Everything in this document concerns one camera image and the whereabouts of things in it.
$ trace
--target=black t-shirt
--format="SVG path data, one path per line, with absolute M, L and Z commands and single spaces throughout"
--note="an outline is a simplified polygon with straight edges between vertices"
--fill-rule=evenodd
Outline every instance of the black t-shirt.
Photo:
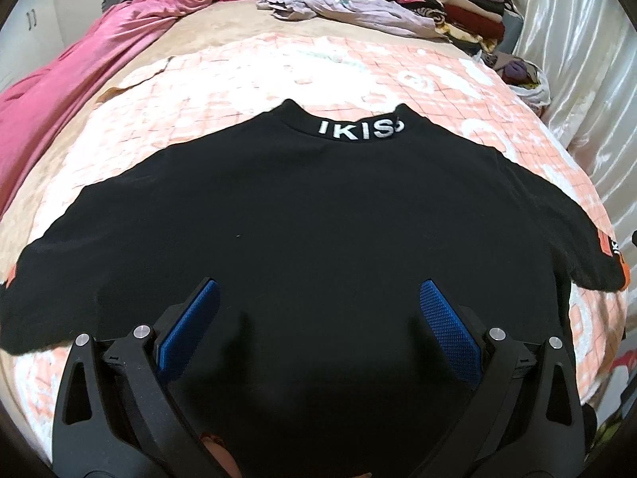
M 173 388 L 195 427 L 259 477 L 396 478 L 468 397 L 422 282 L 572 354 L 570 282 L 627 283 L 610 243 L 556 186 L 406 105 L 339 122 L 287 100 L 84 188 L 20 256 L 0 346 L 120 337 L 210 276 L 221 309 Z

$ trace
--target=cabinet door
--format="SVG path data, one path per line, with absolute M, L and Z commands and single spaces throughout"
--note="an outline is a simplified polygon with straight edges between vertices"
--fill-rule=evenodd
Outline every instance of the cabinet door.
M 0 29 L 0 92 L 63 49 L 53 0 L 19 0 Z

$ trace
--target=white curtain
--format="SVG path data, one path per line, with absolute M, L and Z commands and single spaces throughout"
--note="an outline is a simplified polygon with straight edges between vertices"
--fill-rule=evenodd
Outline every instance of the white curtain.
M 633 271 L 627 327 L 637 327 L 637 32 L 617 0 L 516 4 L 525 22 L 515 54 L 546 72 L 552 104 L 542 120 L 608 211 Z

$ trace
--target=shirt's left sleeve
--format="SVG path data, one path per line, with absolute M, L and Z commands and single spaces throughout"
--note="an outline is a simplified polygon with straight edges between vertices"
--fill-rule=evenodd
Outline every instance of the shirt's left sleeve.
M 615 240 L 599 230 L 582 207 L 543 177 L 496 154 L 500 173 L 535 221 L 553 256 L 585 289 L 624 290 L 630 270 Z

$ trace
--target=orange and white patterned blanket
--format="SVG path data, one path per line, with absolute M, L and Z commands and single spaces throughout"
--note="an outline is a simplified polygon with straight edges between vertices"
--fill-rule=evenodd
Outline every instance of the orange and white patterned blanket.
M 585 173 L 547 128 L 484 65 L 422 47 L 335 37 L 262 34 L 171 57 L 132 72 L 98 100 L 47 187 L 31 239 L 60 217 L 85 185 L 294 98 L 310 113 L 358 120 L 404 102 L 448 130 L 498 148 L 560 187 L 613 236 Z M 625 324 L 622 294 L 573 286 L 570 319 L 582 400 L 590 398 L 617 351 Z M 50 455 L 55 399 L 68 347 L 15 359 L 15 383 L 28 422 Z

